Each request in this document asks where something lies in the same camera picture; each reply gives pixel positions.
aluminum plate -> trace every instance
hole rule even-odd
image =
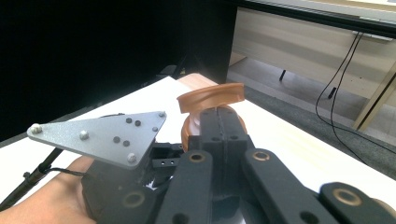
[[[30,139],[134,169],[166,120],[162,111],[33,125]]]

copper curved object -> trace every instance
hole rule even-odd
[[[185,93],[177,97],[177,100],[181,113],[190,113],[181,129],[181,143],[184,151],[187,151],[189,136],[200,134],[201,111],[219,106],[233,110],[227,105],[245,100],[244,84],[231,83],[207,87]],[[245,122],[238,118],[246,132]]]

screw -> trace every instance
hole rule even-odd
[[[129,145],[131,145],[131,143],[130,143],[129,141],[124,141],[122,144],[123,144],[125,147],[128,147]]]
[[[30,127],[30,132],[32,132],[32,134],[42,133],[43,128],[41,127],[41,125],[35,123],[32,125],[32,127]]]
[[[128,162],[136,162],[136,155],[134,153],[129,153],[128,154]]]
[[[81,140],[87,140],[88,138],[90,137],[90,135],[88,134],[88,132],[87,131],[81,131],[80,133],[79,133],[79,139],[81,139]]]
[[[118,136],[115,136],[115,137],[113,138],[113,142],[114,142],[114,143],[119,143],[120,140],[121,140],[121,139],[120,139]]]
[[[27,178],[27,177],[29,177],[29,175],[30,175],[29,172],[25,172],[25,173],[23,174],[23,177],[24,177],[24,178]]]

table surface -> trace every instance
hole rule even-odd
[[[180,129],[187,114],[180,114],[177,97],[190,90],[211,85],[216,83],[197,74],[188,75],[178,81],[167,77],[73,120],[117,113],[165,111],[167,121],[159,131],[157,141],[179,143]],[[306,187],[318,191],[324,183],[344,182],[396,208],[396,181],[393,179],[249,101],[232,104],[231,107],[244,119],[254,145],[272,150]],[[53,147],[28,138],[0,148],[0,201],[22,182],[23,173],[32,172],[52,149]],[[65,151],[53,163],[53,167],[67,167],[77,157],[77,154]],[[28,195],[55,175],[49,174]]]

electrical cord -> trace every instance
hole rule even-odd
[[[58,168],[58,167],[49,168],[45,171],[45,173],[48,174],[51,171],[59,171],[61,173],[65,173],[68,175],[76,175],[76,176],[84,176],[86,174],[86,173],[82,173],[82,172],[78,172],[78,171],[71,171],[71,170],[67,170],[64,168]]]
[[[347,70],[347,68],[348,68],[348,66],[349,66],[349,64],[350,64],[350,62],[352,61],[353,55],[355,54],[355,50],[356,50],[357,46],[359,45],[359,42],[361,41],[361,38],[362,38],[362,37],[363,37],[363,33],[357,33],[357,34],[356,34],[356,36],[355,36],[355,38],[354,38],[354,40],[353,40],[353,42],[352,42],[352,44],[351,44],[351,46],[350,46],[350,48],[349,48],[349,51],[348,51],[348,53],[346,54],[346,57],[345,57],[344,60],[341,62],[340,66],[338,67],[337,71],[335,72],[335,74],[334,74],[334,76],[332,77],[332,79],[330,80],[330,82],[326,85],[326,87],[325,87],[325,88],[323,89],[323,91],[320,93],[320,96],[319,96],[318,99],[317,99],[317,103],[316,103],[316,106],[315,106],[315,110],[316,110],[316,114],[317,114],[318,118],[320,118],[320,119],[321,119],[323,122],[325,122],[326,124],[329,124],[329,125],[332,126],[332,131],[334,132],[334,135],[335,135],[335,137],[338,139],[338,141],[339,141],[342,145],[344,145],[351,153],[353,153],[362,163],[367,164],[361,157],[359,157],[353,150],[351,150],[351,148],[349,148],[349,147],[339,138],[339,136],[338,136],[337,132],[335,131],[335,129],[340,129],[340,130],[343,130],[343,131],[345,131],[345,132],[353,133],[353,134],[359,136],[360,138],[363,138],[363,139],[365,139],[365,140],[371,142],[372,144],[375,144],[375,145],[377,145],[377,146],[379,146],[379,147],[382,147],[382,148],[386,149],[387,151],[389,151],[389,152],[391,152],[391,153],[393,153],[393,154],[396,154],[396,153],[395,153],[394,151],[390,150],[389,148],[384,147],[384,146],[381,146],[381,145],[379,145],[378,143],[376,143],[376,142],[374,142],[374,141],[372,141],[372,140],[370,140],[370,139],[368,139],[368,138],[366,138],[366,137],[364,137],[364,136],[362,136],[362,135],[360,135],[360,134],[358,134],[358,133],[354,133],[354,132],[352,132],[352,131],[350,131],[350,130],[347,130],[347,129],[344,129],[344,128],[335,126],[334,123],[333,123],[333,117],[332,117],[332,115],[333,115],[333,109],[334,109],[334,104],[335,104],[335,99],[336,99],[338,90],[339,90],[339,88],[340,88],[340,86],[341,86],[341,83],[342,83],[342,80],[343,80],[343,78],[344,78],[345,72],[346,72],[346,70]],[[327,122],[326,120],[324,120],[324,119],[319,115],[319,113],[318,113],[318,102],[319,102],[321,96],[323,95],[323,93],[326,91],[326,89],[330,86],[330,84],[332,83],[332,81],[335,79],[335,77],[337,76],[338,72],[341,70],[341,67],[343,66],[343,64],[344,64],[345,61],[347,60],[347,57],[348,57],[350,51],[352,51],[352,54],[351,54],[351,56],[349,57],[349,60],[348,60],[348,62],[347,62],[347,64],[346,64],[346,67],[344,68],[343,74],[341,75],[340,81],[339,81],[338,86],[337,86],[337,88],[336,88],[336,91],[335,91],[335,93],[334,93],[334,97],[333,97],[333,100],[332,100],[331,123],[329,123],[329,122]]]
[[[42,178],[44,178],[51,164],[63,151],[60,148],[55,148],[51,151],[46,159],[41,162],[30,174],[26,172],[23,174],[24,180],[21,182],[1,203],[0,212],[13,206],[19,201],[29,190],[31,190]]]

